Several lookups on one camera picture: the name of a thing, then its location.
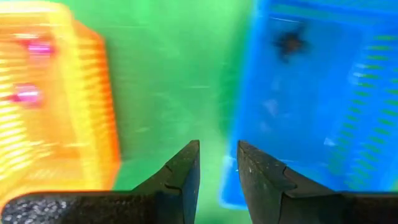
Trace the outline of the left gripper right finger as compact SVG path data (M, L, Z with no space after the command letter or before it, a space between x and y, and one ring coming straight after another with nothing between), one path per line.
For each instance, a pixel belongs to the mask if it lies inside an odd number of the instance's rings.
M397 224L397 193L335 191L239 141L239 180L258 224Z

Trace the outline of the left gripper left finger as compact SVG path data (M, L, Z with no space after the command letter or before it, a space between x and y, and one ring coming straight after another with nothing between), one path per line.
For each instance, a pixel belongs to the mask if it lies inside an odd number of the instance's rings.
M200 142L190 141L131 190L32 192L9 200L1 223L189 224L200 186Z

